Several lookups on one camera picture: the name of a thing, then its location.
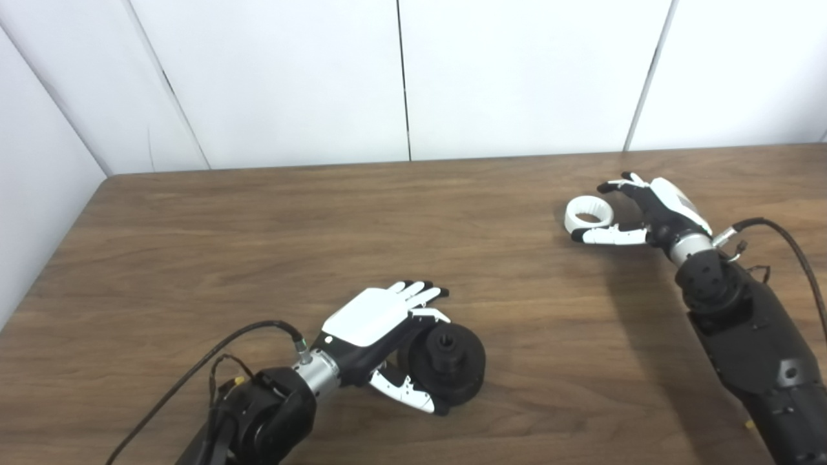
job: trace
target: white roll of tape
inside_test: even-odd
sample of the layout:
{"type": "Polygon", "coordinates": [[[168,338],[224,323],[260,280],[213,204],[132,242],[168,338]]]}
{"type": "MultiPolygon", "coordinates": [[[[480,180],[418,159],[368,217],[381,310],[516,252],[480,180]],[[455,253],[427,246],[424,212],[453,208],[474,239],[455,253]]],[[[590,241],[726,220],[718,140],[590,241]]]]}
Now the white roll of tape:
{"type": "Polygon", "coordinates": [[[614,219],[614,211],[605,200],[594,195],[575,197],[566,206],[566,230],[571,233],[581,228],[602,228],[609,226],[614,219]],[[589,214],[599,221],[593,223],[577,217],[579,214],[589,214]]]}

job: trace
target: wooden table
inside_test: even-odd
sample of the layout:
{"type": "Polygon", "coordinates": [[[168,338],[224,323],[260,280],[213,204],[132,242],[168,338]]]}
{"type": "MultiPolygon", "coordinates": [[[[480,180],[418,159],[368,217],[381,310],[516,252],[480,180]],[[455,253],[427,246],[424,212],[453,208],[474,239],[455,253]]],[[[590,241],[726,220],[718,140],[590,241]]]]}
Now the wooden table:
{"type": "MultiPolygon", "coordinates": [[[[564,231],[567,200],[621,170],[674,181],[716,231],[778,221],[827,285],[827,145],[119,175],[0,333],[0,462],[103,463],[235,328],[285,319],[313,338],[363,288],[409,278],[452,291],[438,307],[482,338],[482,391],[438,418],[341,390],[286,463],[769,464],[686,322],[672,264],[564,231]]],[[[746,236],[743,262],[772,265],[827,374],[794,256],[769,230],[746,236]]],[[[293,360],[270,330],[231,350],[253,367],[293,360]]],[[[206,384],[198,374],[117,463],[173,463],[206,384]]]]}

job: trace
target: black hub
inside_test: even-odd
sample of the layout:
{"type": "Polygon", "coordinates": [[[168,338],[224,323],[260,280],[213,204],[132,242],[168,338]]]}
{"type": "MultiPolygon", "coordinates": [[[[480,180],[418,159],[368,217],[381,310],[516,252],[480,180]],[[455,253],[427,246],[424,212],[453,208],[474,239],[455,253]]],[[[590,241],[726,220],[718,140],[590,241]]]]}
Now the black hub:
{"type": "Polygon", "coordinates": [[[399,350],[399,365],[431,395],[455,406],[471,400],[482,387],[485,349],[459,324],[437,324],[399,350]]]}

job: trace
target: white wall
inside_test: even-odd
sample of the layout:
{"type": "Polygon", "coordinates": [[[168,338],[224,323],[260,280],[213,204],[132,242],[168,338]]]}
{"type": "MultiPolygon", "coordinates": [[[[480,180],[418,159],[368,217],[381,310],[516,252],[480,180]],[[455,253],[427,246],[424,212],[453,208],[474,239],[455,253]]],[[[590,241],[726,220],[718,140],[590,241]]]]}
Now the white wall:
{"type": "Polygon", "coordinates": [[[817,142],[827,130],[827,2],[685,0],[632,150],[817,142]]]}
{"type": "Polygon", "coordinates": [[[207,167],[128,3],[0,0],[0,24],[108,174],[207,167]]]}
{"type": "Polygon", "coordinates": [[[217,168],[406,161],[393,0],[133,0],[217,168]]]}
{"type": "Polygon", "coordinates": [[[0,328],[103,172],[0,31],[0,328]]]}
{"type": "Polygon", "coordinates": [[[623,150],[669,0],[401,0],[414,160],[623,150]]]}

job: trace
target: black cable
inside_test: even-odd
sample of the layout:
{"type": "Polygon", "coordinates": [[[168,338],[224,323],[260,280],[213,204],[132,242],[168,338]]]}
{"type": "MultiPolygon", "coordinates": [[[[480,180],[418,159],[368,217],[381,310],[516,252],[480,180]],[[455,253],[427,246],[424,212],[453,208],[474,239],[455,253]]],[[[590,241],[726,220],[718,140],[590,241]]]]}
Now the black cable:
{"type": "Polygon", "coordinates": [[[759,224],[763,224],[765,226],[769,226],[772,229],[775,229],[776,232],[781,234],[781,237],[784,237],[784,240],[788,244],[790,244],[790,248],[796,254],[798,258],[798,262],[801,263],[801,269],[804,270],[804,274],[807,275],[807,280],[810,282],[810,288],[813,290],[813,297],[815,297],[815,307],[819,311],[819,317],[821,318],[821,328],[825,332],[825,338],[827,338],[827,309],[825,309],[825,300],[821,297],[821,290],[819,289],[819,283],[815,280],[815,273],[813,269],[810,267],[810,263],[807,261],[807,257],[804,255],[804,251],[801,250],[801,247],[798,245],[795,239],[792,238],[792,235],[784,228],[782,228],[778,223],[774,221],[770,221],[766,218],[749,218],[743,221],[739,221],[736,224],[732,225],[732,229],[735,232],[740,233],[746,228],[750,226],[756,226],[759,224]]]}
{"type": "Polygon", "coordinates": [[[294,328],[292,325],[287,324],[287,323],[285,323],[281,320],[278,320],[278,319],[271,319],[271,320],[260,321],[258,323],[248,324],[244,328],[238,329],[235,333],[230,334],[229,336],[224,338],[220,343],[216,344],[215,347],[210,349],[210,351],[207,352],[201,358],[201,360],[198,361],[198,363],[193,365],[193,367],[190,368],[189,371],[187,371],[182,377],[180,377],[180,379],[178,379],[175,382],[175,384],[172,385],[170,390],[167,391],[166,394],[164,394],[160,398],[160,400],[158,400],[158,403],[156,403],[155,406],[152,407],[152,409],[149,411],[149,413],[147,413],[144,416],[144,418],[142,418],[141,421],[138,422],[138,424],[135,426],[135,428],[133,428],[132,431],[130,431],[129,434],[127,434],[127,436],[123,439],[123,441],[121,441],[121,443],[118,444],[118,446],[115,448],[115,450],[112,451],[112,454],[109,455],[109,459],[106,461],[106,465],[112,465],[112,463],[115,462],[115,458],[118,456],[118,454],[120,454],[121,451],[138,435],[138,433],[140,433],[141,430],[144,429],[144,426],[146,426],[146,424],[149,423],[149,421],[152,419],[152,417],[154,417],[155,414],[158,413],[158,410],[160,410],[161,407],[163,407],[164,404],[166,404],[167,401],[169,401],[170,398],[173,395],[175,395],[175,393],[178,392],[179,389],[181,389],[181,386],[183,386],[184,383],[189,381],[189,378],[193,377],[195,372],[197,372],[204,365],[206,365],[207,362],[209,362],[211,358],[215,357],[216,353],[218,353],[221,349],[225,348],[229,343],[236,340],[239,336],[241,336],[245,333],[249,333],[250,331],[253,331],[254,329],[258,329],[258,328],[269,328],[269,327],[276,327],[276,328],[284,330],[285,332],[287,332],[290,335],[290,337],[293,339],[294,343],[299,343],[299,342],[302,342],[304,340],[304,336],[302,336],[302,334],[296,328],[294,328]]]}

